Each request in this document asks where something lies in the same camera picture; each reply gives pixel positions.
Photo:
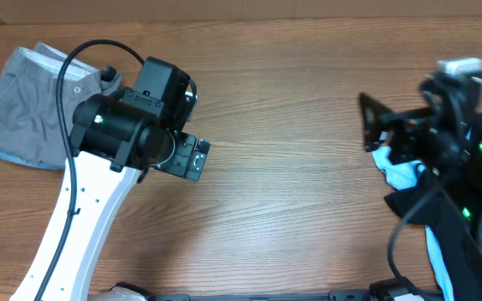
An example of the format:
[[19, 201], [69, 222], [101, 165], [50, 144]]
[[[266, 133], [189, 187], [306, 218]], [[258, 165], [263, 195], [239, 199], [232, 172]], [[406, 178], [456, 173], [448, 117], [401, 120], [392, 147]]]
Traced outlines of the grey shorts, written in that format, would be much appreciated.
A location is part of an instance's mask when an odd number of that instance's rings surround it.
[[[0, 76], [0, 151], [32, 163], [64, 166], [55, 89], [66, 54], [46, 43], [17, 47]], [[71, 129], [74, 109], [94, 94], [108, 95], [121, 85], [122, 73], [108, 66], [73, 60], [64, 75], [62, 104]]]

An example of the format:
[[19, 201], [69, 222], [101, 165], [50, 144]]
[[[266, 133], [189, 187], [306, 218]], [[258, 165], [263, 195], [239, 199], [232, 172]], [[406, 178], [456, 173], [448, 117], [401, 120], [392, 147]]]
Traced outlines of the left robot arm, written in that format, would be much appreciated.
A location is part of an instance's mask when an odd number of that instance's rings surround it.
[[210, 145], [183, 132], [197, 86], [148, 58], [135, 85], [79, 104], [59, 198], [14, 300], [86, 300], [116, 213], [149, 170], [198, 181]]

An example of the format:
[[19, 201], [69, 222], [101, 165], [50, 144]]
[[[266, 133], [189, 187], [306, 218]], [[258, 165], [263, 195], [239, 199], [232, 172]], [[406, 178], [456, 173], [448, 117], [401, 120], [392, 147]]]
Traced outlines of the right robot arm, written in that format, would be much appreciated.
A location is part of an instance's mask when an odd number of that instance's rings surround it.
[[426, 105], [396, 112], [360, 94], [363, 144], [389, 181], [402, 225], [426, 227], [452, 300], [482, 300], [482, 73], [438, 71], [420, 84]]

